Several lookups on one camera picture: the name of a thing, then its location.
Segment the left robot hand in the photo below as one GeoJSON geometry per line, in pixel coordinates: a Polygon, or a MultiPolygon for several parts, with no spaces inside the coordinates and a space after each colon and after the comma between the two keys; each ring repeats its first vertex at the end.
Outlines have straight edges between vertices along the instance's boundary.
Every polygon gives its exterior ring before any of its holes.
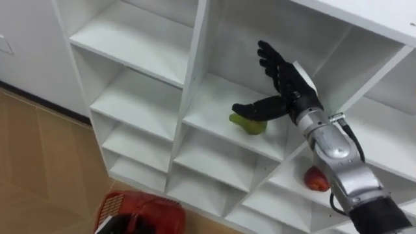
{"type": "Polygon", "coordinates": [[[156,228],[142,216],[118,214],[104,219],[95,234],[156,234],[156,228]]]}

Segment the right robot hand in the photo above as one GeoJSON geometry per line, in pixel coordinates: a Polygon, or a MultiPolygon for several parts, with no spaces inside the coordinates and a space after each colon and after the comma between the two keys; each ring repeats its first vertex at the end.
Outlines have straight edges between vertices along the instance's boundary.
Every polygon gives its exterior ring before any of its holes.
{"type": "Polygon", "coordinates": [[[235,103],[231,108],[234,113],[257,122],[289,115],[295,122],[306,110],[324,109],[317,92],[307,84],[293,63],[287,62],[268,42],[260,40],[257,45],[259,65],[272,79],[278,95],[250,104],[235,103]]]}

